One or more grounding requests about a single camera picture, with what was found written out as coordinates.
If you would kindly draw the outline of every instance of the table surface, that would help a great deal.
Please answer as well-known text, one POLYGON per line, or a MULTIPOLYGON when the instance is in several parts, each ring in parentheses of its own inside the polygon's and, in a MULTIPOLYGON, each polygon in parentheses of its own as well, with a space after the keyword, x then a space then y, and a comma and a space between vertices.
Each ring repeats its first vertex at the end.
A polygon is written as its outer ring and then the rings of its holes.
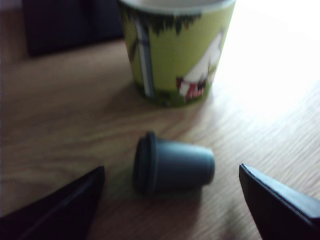
POLYGON ((239 1, 210 95, 182 108, 136 93, 122 40, 29 58, 21 12, 2 13, 1 214, 100 165, 109 178, 91 240, 259 239, 242 162, 320 199, 319 8, 290 1, 285 11, 288 2, 239 1), (213 183, 137 196, 133 159, 147 130, 213 149, 213 183))

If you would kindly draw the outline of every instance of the green cup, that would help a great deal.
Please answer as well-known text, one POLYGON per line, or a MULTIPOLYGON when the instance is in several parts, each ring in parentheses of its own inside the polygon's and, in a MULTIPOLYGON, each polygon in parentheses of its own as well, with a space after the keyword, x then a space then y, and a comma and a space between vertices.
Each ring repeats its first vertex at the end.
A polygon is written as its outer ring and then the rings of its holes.
POLYGON ((118 0, 134 83, 183 106, 208 95, 235 0, 118 0))

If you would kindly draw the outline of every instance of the gray pole illustration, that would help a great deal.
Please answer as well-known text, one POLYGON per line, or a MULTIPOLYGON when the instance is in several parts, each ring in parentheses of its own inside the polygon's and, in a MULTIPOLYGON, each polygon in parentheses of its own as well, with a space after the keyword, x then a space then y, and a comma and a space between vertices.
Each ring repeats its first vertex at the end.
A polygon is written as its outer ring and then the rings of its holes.
POLYGON ((146 28, 140 22, 140 20, 136 19, 134 22, 135 22, 136 33, 138 38, 137 44, 138 44, 139 55, 140 55, 140 64, 141 64, 144 93, 147 97, 154 98, 156 94, 155 94, 152 65, 151 65, 149 33, 148 31, 146 31, 146 28))

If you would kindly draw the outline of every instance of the black plastic piece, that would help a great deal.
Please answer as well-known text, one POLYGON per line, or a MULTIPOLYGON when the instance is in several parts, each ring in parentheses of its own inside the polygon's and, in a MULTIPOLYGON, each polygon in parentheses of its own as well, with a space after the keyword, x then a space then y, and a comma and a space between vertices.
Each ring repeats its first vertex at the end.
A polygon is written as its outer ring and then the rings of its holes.
POLYGON ((320 239, 320 201, 245 164, 239 167, 239 178, 264 240, 320 239))
POLYGON ((0 240, 84 240, 105 182, 96 168, 51 195, 0 218, 0 240))
POLYGON ((133 186, 143 194, 195 189, 209 184, 214 173, 210 149, 158 139, 148 132, 136 149, 133 186))
POLYGON ((32 56, 123 37, 117 0, 22 2, 32 56))

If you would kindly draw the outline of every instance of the printed cartoon character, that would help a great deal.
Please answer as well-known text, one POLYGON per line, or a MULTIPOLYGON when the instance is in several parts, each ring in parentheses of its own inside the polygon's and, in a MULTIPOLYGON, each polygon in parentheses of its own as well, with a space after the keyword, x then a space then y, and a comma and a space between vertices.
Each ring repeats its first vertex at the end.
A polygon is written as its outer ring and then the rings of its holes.
POLYGON ((218 64, 223 36, 224 31, 221 30, 191 70, 186 75, 176 78, 179 94, 186 100, 201 96, 207 81, 213 81, 215 71, 211 74, 209 69, 218 64))

